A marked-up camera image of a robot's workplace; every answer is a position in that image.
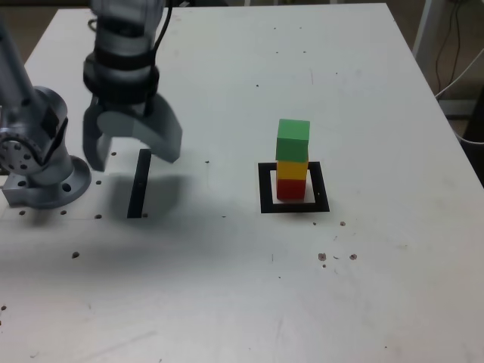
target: yellow block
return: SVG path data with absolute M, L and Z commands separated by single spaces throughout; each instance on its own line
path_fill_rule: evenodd
M 308 162 L 278 161 L 278 179 L 306 180 Z

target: black square frame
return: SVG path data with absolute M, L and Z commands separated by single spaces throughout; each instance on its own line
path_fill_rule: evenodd
M 277 169 L 277 163 L 259 163 L 259 193 L 261 213 L 315 213 L 329 212 L 326 189 L 324 188 L 323 172 L 318 161 L 308 164 L 311 176 L 312 190 L 315 194 L 314 203 L 276 203 L 272 202 L 271 171 Z

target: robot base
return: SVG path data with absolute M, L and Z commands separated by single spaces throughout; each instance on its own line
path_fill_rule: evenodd
M 3 194 L 11 206 L 50 209 L 65 206 L 79 198 L 91 184 L 87 163 L 70 156 L 72 172 L 61 182 L 52 185 L 33 185 L 28 178 L 11 173 L 3 186 Z

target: floor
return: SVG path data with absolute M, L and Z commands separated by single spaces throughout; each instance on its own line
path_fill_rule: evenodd
M 448 0 L 442 23 L 439 30 L 439 36 L 434 45 L 434 57 L 445 38 L 448 30 L 448 19 L 453 7 L 452 1 Z M 346 0 L 346 3 L 359 3 L 358 0 Z M 366 0 L 365 2 L 381 2 L 378 0 Z M 228 0 L 233 6 L 243 5 L 244 0 Z M 328 3 L 328 0 L 279 0 L 280 5 L 303 5 L 303 4 L 321 4 Z M 420 16 L 424 8 L 425 0 L 386 0 L 392 15 L 399 25 L 402 35 L 404 36 L 409 48 L 413 46 L 417 29 L 420 22 Z M 252 0 L 251 5 L 273 5 L 274 0 Z M 57 8 L 33 8 L 33 7 L 0 7 L 0 16 L 2 16 L 8 25 L 15 42 L 18 44 L 20 54 L 26 61 L 41 38 L 45 28 L 55 15 Z M 484 46 L 484 4 L 480 0 L 469 0 L 462 6 L 459 13 L 461 20 L 461 52 L 456 67 L 456 74 L 459 74 L 472 61 L 476 54 Z M 452 67 L 455 61 L 455 52 L 457 49 L 456 28 L 448 41 L 448 45 L 442 53 L 439 64 L 442 84 L 446 85 L 450 78 Z M 431 62 L 428 69 L 423 70 L 432 90 L 436 93 L 438 90 L 435 72 L 435 62 Z M 446 98 L 464 99 L 477 98 L 479 91 L 484 84 L 484 57 L 481 57 L 474 67 L 466 76 L 446 94 Z

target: red block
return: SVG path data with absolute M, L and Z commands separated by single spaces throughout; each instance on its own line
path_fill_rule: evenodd
M 304 199 L 306 180 L 278 179 L 277 191 L 279 200 Z

